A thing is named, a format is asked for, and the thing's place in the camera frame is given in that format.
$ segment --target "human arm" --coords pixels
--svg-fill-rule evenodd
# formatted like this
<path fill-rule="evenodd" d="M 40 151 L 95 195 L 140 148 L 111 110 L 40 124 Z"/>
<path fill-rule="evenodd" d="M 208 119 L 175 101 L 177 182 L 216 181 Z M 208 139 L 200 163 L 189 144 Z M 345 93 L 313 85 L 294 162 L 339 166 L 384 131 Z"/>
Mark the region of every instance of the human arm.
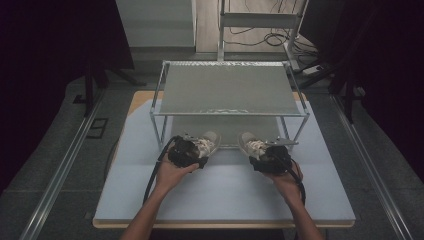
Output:
<path fill-rule="evenodd" d="M 128 225 L 120 239 L 149 239 L 163 199 L 185 175 L 189 172 L 193 172 L 197 168 L 199 168 L 199 164 L 197 163 L 186 168 L 177 168 L 168 160 L 168 154 L 166 154 L 159 167 L 156 176 L 156 185 L 152 193 Z"/>
<path fill-rule="evenodd" d="M 293 161 L 292 170 L 303 179 L 303 174 L 299 165 Z M 265 174 L 273 182 L 277 190 L 283 196 L 285 202 L 290 208 L 293 215 L 294 224 L 296 225 L 299 239 L 302 240 L 323 240 L 324 237 L 316 227 L 311 216 L 302 203 L 299 187 L 296 185 L 294 178 L 289 173 L 283 175 Z"/>

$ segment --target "metal rail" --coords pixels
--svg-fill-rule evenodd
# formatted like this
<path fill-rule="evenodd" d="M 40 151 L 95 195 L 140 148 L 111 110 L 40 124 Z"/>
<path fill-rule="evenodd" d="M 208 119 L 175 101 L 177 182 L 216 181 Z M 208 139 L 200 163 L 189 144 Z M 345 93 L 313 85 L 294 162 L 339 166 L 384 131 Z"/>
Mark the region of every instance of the metal rail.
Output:
<path fill-rule="evenodd" d="M 364 166 L 365 172 L 368 175 L 368 178 L 373 185 L 384 210 L 386 211 L 387 217 L 392 224 L 398 239 L 413 239 L 408 227 L 406 226 L 402 213 L 397 207 L 383 179 L 380 177 L 380 174 L 378 173 L 371 156 L 368 154 L 367 149 L 359 137 L 355 126 L 351 124 L 347 117 L 344 115 L 343 104 L 341 103 L 340 99 L 334 95 L 331 96 L 331 99 L 336 105 L 339 117 L 349 135 L 350 140 L 353 143 L 353 146 L 355 147 L 356 152 L 359 155 L 359 159 Z"/>
<path fill-rule="evenodd" d="M 98 90 L 94 99 L 94 106 L 91 113 L 82 121 L 77 134 L 75 135 L 71 145 L 68 148 L 68 151 L 66 152 L 62 162 L 54 173 L 52 179 L 50 180 L 49 185 L 47 186 L 43 196 L 41 197 L 40 202 L 35 208 L 19 239 L 37 239 L 38 235 L 40 234 L 40 231 L 43 228 L 47 217 L 49 216 L 50 210 L 52 209 L 53 204 L 56 201 L 56 198 L 59 195 L 59 192 L 63 186 L 63 183 L 65 182 L 65 179 L 68 176 L 72 164 L 74 163 L 74 160 L 81 148 L 84 138 L 86 137 L 87 132 L 90 129 L 91 123 L 93 122 L 93 119 L 96 116 L 97 110 L 100 106 L 101 100 L 103 99 L 105 91 L 106 90 L 104 89 Z"/>

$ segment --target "metal stand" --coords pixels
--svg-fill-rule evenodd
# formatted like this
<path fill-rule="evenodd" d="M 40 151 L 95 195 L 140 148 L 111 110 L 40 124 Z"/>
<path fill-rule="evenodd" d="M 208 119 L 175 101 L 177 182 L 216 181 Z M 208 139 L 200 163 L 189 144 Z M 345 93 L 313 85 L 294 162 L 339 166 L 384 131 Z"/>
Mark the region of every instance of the metal stand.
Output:
<path fill-rule="evenodd" d="M 292 54 L 294 40 L 299 32 L 300 23 L 306 8 L 306 0 L 302 1 L 300 10 L 296 14 L 271 14 L 271 13 L 226 13 L 225 0 L 221 0 L 221 11 L 219 18 L 219 42 L 218 61 L 224 61 L 224 28 L 288 28 L 290 39 L 284 48 L 287 57 L 294 71 L 299 69 L 299 65 Z"/>
<path fill-rule="evenodd" d="M 167 136 L 168 117 L 173 117 L 171 136 L 187 131 L 200 136 L 213 129 L 222 135 L 222 148 L 237 147 L 237 134 L 247 130 L 271 142 L 277 139 L 276 144 L 297 145 L 310 114 L 294 80 L 302 104 L 297 106 L 287 74 L 294 79 L 289 62 L 164 61 L 149 112 L 159 149 Z M 165 97 L 158 106 L 163 81 Z M 190 86 L 190 91 L 183 86 Z M 277 137 L 280 123 L 276 118 L 281 120 L 285 138 Z M 301 121 L 287 126 L 285 118 Z"/>

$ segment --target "handheld controller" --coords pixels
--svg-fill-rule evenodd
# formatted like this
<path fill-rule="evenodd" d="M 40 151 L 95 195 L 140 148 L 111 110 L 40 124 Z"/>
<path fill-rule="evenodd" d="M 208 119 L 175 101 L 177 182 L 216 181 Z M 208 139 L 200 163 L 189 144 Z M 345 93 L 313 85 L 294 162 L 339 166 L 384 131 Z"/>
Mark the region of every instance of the handheld controller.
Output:
<path fill-rule="evenodd" d="M 255 171 L 263 173 L 281 174 L 292 168 L 291 156 L 285 146 L 271 146 L 265 151 L 265 159 L 257 160 L 249 157 L 250 164 Z"/>
<path fill-rule="evenodd" d="M 177 136 L 175 145 L 168 150 L 168 159 L 177 167 L 188 167 L 199 163 L 199 168 L 203 168 L 208 162 L 209 157 L 199 158 L 199 150 L 192 141 L 184 140 Z"/>

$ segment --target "black curtain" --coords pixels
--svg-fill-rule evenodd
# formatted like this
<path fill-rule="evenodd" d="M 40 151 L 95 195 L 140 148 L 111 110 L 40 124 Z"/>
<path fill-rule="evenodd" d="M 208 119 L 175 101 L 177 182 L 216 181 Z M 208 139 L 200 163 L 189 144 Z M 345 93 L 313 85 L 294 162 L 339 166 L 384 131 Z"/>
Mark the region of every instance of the black curtain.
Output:
<path fill-rule="evenodd" d="M 134 66 L 114 0 L 2 1 L 0 29 L 3 190 L 49 128 L 66 85 L 85 74 L 89 56 L 115 69 Z"/>
<path fill-rule="evenodd" d="M 368 113 L 424 180 L 422 1 L 386 1 L 358 52 Z"/>

